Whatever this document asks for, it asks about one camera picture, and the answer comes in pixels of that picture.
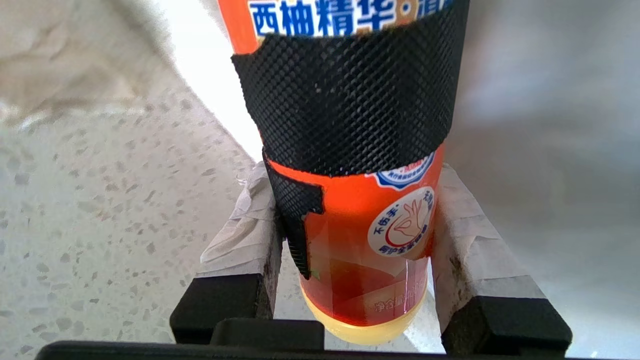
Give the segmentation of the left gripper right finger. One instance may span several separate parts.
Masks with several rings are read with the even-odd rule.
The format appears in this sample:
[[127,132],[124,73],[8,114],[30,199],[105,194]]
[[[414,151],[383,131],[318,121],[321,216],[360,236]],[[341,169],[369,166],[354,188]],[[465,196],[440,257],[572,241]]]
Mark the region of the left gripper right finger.
[[435,309],[449,356],[566,355],[571,328],[448,164],[433,226]]

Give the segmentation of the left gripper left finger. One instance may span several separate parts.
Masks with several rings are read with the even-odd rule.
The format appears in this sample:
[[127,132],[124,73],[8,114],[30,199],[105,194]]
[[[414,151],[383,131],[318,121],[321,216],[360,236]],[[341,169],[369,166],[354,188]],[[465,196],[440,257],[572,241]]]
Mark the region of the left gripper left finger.
[[227,319],[272,319],[281,257],[274,192],[265,164],[258,162],[170,315],[174,340],[205,345]]

